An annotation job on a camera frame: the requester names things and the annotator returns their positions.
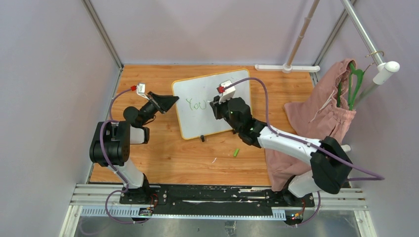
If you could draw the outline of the yellow framed whiteboard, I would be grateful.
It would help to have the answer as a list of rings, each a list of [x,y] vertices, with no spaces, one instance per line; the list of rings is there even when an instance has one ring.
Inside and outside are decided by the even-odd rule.
[[[236,82],[249,76],[250,72],[241,68],[174,81],[171,88],[173,95],[179,97],[175,108],[181,137],[189,140],[231,130],[227,122],[214,117],[210,102],[218,95],[217,88],[221,83]]]

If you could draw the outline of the green marker cap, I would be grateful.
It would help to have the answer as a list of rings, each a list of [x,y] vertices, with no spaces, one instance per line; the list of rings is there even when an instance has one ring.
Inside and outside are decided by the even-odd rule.
[[[240,149],[236,149],[233,153],[233,157],[236,157],[238,155],[239,151],[240,151]]]

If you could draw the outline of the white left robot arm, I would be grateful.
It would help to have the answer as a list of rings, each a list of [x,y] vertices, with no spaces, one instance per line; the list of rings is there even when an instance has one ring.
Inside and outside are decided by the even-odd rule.
[[[144,173],[129,159],[132,144],[147,144],[152,122],[156,113],[165,114],[179,100],[178,96],[158,95],[148,92],[147,102],[140,109],[130,106],[124,112],[124,120],[109,119],[97,124],[90,148],[92,163],[113,171],[123,182],[122,194],[147,203],[153,196],[149,181]]]

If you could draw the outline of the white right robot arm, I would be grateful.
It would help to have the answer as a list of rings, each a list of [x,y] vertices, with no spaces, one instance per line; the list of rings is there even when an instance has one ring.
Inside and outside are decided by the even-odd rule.
[[[295,206],[312,192],[339,193],[352,162],[335,138],[310,139],[280,131],[255,119],[242,98],[219,99],[215,96],[210,102],[214,117],[226,121],[245,144],[282,152],[310,165],[310,171],[287,181],[282,192],[286,205]]]

